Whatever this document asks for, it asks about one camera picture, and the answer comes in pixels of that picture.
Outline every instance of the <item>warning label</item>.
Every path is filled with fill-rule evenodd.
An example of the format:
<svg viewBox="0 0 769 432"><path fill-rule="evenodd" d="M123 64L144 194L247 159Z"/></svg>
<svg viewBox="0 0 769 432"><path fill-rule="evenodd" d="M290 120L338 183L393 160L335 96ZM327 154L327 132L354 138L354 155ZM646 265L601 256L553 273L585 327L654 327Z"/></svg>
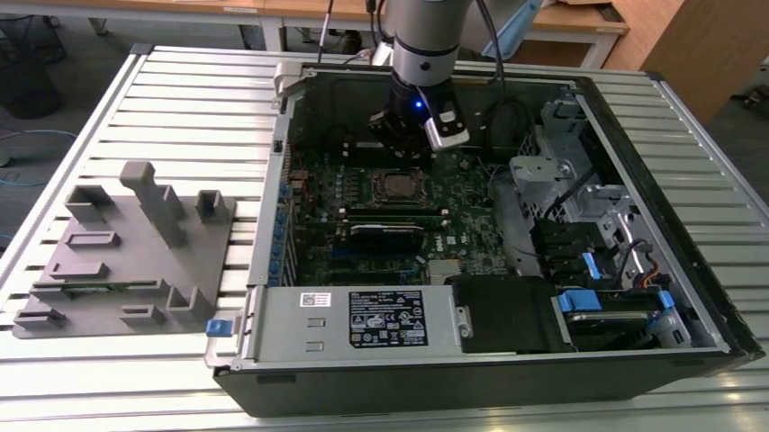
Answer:
<svg viewBox="0 0 769 432"><path fill-rule="evenodd" d="M422 292L350 292L350 345L355 348L427 345Z"/></svg>

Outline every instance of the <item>metal slatted table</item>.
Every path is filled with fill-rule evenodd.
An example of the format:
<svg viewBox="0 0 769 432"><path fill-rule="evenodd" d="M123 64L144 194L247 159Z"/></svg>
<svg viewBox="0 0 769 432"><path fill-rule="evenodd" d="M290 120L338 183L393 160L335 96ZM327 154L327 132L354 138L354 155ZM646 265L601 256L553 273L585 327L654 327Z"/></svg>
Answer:
<svg viewBox="0 0 769 432"><path fill-rule="evenodd" d="M275 111L272 72L302 54L155 47L131 55L0 261L0 430L764 430L769 359L622 402L331 418L250 418L211 379L203 334L17 340L16 311L67 225L75 184L127 192L147 159L180 195L238 199L219 311L243 306ZM330 57L331 61L343 58ZM458 68L490 68L461 63ZM769 211L668 85L641 73L511 67L590 77L721 284L769 350ZM231 354L235 340L216 345Z"/></svg>

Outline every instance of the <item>cable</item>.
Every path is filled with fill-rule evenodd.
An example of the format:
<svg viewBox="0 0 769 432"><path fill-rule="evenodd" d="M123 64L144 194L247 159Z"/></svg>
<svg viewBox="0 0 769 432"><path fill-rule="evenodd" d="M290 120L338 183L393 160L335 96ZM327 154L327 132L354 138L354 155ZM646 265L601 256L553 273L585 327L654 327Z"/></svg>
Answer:
<svg viewBox="0 0 769 432"><path fill-rule="evenodd" d="M318 50L318 63L323 59L323 44L326 43L326 33L328 32L328 21L331 20L331 10L334 9L334 0L328 0L328 10L326 11L326 20L323 20L323 33L320 34L320 43Z"/></svg>
<svg viewBox="0 0 769 432"><path fill-rule="evenodd" d="M48 185L48 182L41 182L41 183L16 183L16 182L8 182L7 180L0 180L0 185L8 185L8 186L43 186L43 185Z"/></svg>
<svg viewBox="0 0 769 432"><path fill-rule="evenodd" d="M77 135L73 134L72 132L67 132L65 130L48 130L48 129L12 130L12 129L7 128L5 126L0 126L0 129L5 129L7 131L12 132L8 135L0 137L0 141L7 140L8 138L17 137L19 135L27 135L27 134L36 134L36 135L59 134L59 135L67 135L72 139L72 141L75 141L77 139Z"/></svg>
<svg viewBox="0 0 769 432"><path fill-rule="evenodd" d="M346 61L342 62L342 64L347 65L350 64L351 61L365 58L370 52L371 52L370 49L360 49L354 56L351 56Z"/></svg>
<svg viewBox="0 0 769 432"><path fill-rule="evenodd" d="M497 61L497 73L494 78L499 81L499 86L502 87L502 97L507 93L507 88L505 85L505 62L502 60L502 50L499 49L499 37L497 36L497 28L494 27L494 21L491 20L491 13L489 13L489 8L486 6L485 0L475 0L478 9L481 10L481 17L483 18L483 24L489 31L489 37L491 38L491 43L494 44L494 55Z"/></svg>
<svg viewBox="0 0 769 432"><path fill-rule="evenodd" d="M566 190L563 195L559 196L555 199L555 201L550 204L550 207L547 207L547 210L545 210L542 219L547 219L547 215L558 208L559 205L562 205L566 202L566 200L571 198L574 193L579 190L582 186L585 186L585 183L587 183L587 180L590 180L590 177L593 177L594 174L595 174L595 167L590 166L590 169L585 171L585 174L582 174L577 179L577 181L571 184L571 186L569 186L569 189Z"/></svg>
<svg viewBox="0 0 769 432"><path fill-rule="evenodd" d="M483 168L483 172L486 173L486 175L491 176L491 173L487 170L486 165L483 165L483 159L479 156L475 156L475 159L478 159L478 164L481 165L481 168Z"/></svg>
<svg viewBox="0 0 769 432"><path fill-rule="evenodd" d="M529 257L534 257L534 258L542 258L543 256L535 254L534 252L526 252L523 249L521 249L519 247L513 246L513 249L515 249L518 252L521 252L522 254L527 255Z"/></svg>
<svg viewBox="0 0 769 432"><path fill-rule="evenodd" d="M483 110L481 116L481 130L483 131L483 145L487 148L494 147L491 142L491 128L502 112L502 108L510 108L511 116L510 121L510 135L527 135L533 132L535 126L535 119L531 112L526 108L526 104L515 96L509 95L494 101L494 103Z"/></svg>
<svg viewBox="0 0 769 432"><path fill-rule="evenodd" d="M491 175L489 176L489 184L486 185L486 189L489 190L489 195L491 195L491 183L494 182L494 176L497 175L497 172L499 171L501 168L503 168L503 165L499 165L494 168L494 171L491 171Z"/></svg>
<svg viewBox="0 0 769 432"><path fill-rule="evenodd" d="M628 248L622 251L622 255L620 256L620 265L617 266L617 272L614 273L614 277L611 278L611 285L610 285L615 289L620 288L620 284L622 282L622 271L625 270L628 260L630 259L630 252L642 244L649 244L649 242L644 238L637 238L628 245Z"/></svg>
<svg viewBox="0 0 769 432"><path fill-rule="evenodd" d="M385 9L385 2L387 0L379 0L379 5L377 7L377 26L379 30L379 35L382 36L382 41L386 43L393 43L393 37L385 32L382 28L382 9Z"/></svg>
<svg viewBox="0 0 769 432"><path fill-rule="evenodd" d="M660 264L656 262L656 260L652 258L652 254L646 253L644 255L646 257L646 260L652 263L652 269L649 270L649 272L646 273L646 276L642 278L642 280L640 281L638 285L642 288L649 288L649 283L652 282L652 278L654 276L657 276L657 274L660 273Z"/></svg>

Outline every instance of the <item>blue tab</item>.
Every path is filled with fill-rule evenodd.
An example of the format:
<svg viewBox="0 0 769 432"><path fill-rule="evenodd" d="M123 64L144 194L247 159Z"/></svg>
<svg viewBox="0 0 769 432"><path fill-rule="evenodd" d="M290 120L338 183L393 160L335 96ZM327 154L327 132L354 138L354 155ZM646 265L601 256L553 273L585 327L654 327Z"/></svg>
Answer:
<svg viewBox="0 0 769 432"><path fill-rule="evenodd" d="M558 306L561 307L561 312L571 312L571 302L566 298L566 294L558 296Z"/></svg>
<svg viewBox="0 0 769 432"><path fill-rule="evenodd" d="M598 266L595 265L595 259L593 258L593 254L590 252L582 252L582 258L585 259L585 263L587 264L587 270L590 270L590 277L594 281L601 279L601 272L598 271Z"/></svg>
<svg viewBox="0 0 769 432"><path fill-rule="evenodd" d="M563 312L601 311L601 301L593 290L566 290L558 296L558 306Z"/></svg>
<svg viewBox="0 0 769 432"><path fill-rule="evenodd" d="M228 338L232 335L234 323L228 319L210 319L206 323L206 336L210 338Z"/></svg>
<svg viewBox="0 0 769 432"><path fill-rule="evenodd" d="M661 291L657 293L657 295L660 296L660 301L662 302L662 307L665 309L673 309L676 307L676 302L673 301L673 296L670 295L670 292Z"/></svg>

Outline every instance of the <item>circuit board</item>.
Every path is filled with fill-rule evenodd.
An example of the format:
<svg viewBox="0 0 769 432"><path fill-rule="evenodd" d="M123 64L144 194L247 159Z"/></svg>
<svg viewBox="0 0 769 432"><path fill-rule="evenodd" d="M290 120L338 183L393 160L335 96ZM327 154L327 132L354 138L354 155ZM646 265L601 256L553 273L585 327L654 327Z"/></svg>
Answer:
<svg viewBox="0 0 769 432"><path fill-rule="evenodd" d="M429 269L435 273L446 265L446 276L509 273L490 173L479 159L457 151L438 154L426 167L382 165L350 164L330 152L295 152L295 284L442 284ZM385 243L351 250L356 230L386 230Z"/></svg>

